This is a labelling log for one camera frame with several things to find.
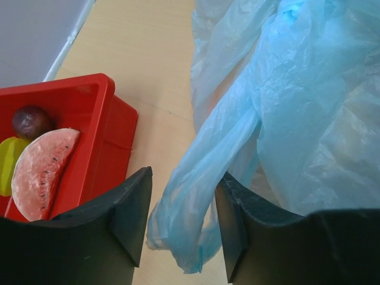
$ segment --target red container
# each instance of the red container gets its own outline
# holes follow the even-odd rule
[[[115,83],[104,74],[0,89],[0,141],[15,136],[12,117],[25,105],[46,110],[57,128],[81,132],[61,176],[50,218],[97,197],[125,179],[137,111],[114,92]],[[10,197],[0,196],[0,216],[27,221]]]

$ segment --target light blue plastic bag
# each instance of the light blue plastic bag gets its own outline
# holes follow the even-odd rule
[[[220,247],[219,180],[229,170],[249,185],[259,162],[295,213],[379,207],[380,0],[205,0],[197,8],[200,129],[149,218],[149,247],[200,272]],[[228,76],[233,84],[207,117]]]

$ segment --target plastic fruit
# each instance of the plastic fruit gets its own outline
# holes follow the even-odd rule
[[[42,134],[54,129],[54,123],[48,113],[37,106],[25,106],[13,116],[14,132],[26,140],[35,140]]]
[[[0,195],[12,195],[11,181],[16,162],[28,145],[22,138],[7,138],[0,144]]]
[[[21,154],[12,178],[12,197],[28,221],[48,218],[62,171],[79,136],[75,129],[50,131]]]

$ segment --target plum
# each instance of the plum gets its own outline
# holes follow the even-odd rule
[[[13,115],[12,126],[14,132],[25,140],[34,140],[54,129],[54,123],[48,113],[37,106],[18,109]]]

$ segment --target toy watermelon slice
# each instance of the toy watermelon slice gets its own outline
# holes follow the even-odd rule
[[[46,219],[62,170],[80,132],[57,129],[31,142],[18,159],[12,178],[12,197],[29,221]]]

